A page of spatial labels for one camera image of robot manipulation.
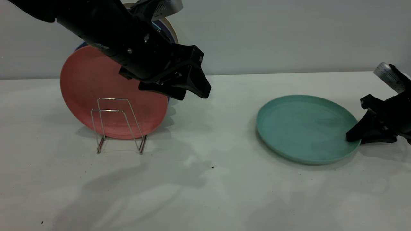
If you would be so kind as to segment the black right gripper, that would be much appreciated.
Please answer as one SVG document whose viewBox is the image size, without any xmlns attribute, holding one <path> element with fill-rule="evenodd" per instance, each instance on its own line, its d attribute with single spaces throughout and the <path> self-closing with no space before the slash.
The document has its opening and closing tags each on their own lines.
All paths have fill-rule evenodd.
<svg viewBox="0 0 411 231">
<path fill-rule="evenodd" d="M 346 134 L 348 142 L 361 140 L 361 144 L 395 143 L 402 136 L 410 144 L 411 100 L 405 91 L 385 101 L 367 95 L 361 99 L 361 107 L 368 112 Z"/>
</svg>

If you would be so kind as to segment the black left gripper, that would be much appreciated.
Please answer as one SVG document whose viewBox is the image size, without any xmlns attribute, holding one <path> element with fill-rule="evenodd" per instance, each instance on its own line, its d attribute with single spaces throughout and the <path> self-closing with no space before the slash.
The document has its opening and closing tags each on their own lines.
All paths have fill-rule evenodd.
<svg viewBox="0 0 411 231">
<path fill-rule="evenodd" d="M 151 22 L 137 18 L 123 18 L 122 33 L 119 74 L 138 79 L 140 91 L 183 100 L 188 90 L 209 98 L 212 87 L 201 69 L 204 53 L 197 46 L 172 43 Z M 167 84 L 183 84 L 183 88 Z"/>
</svg>

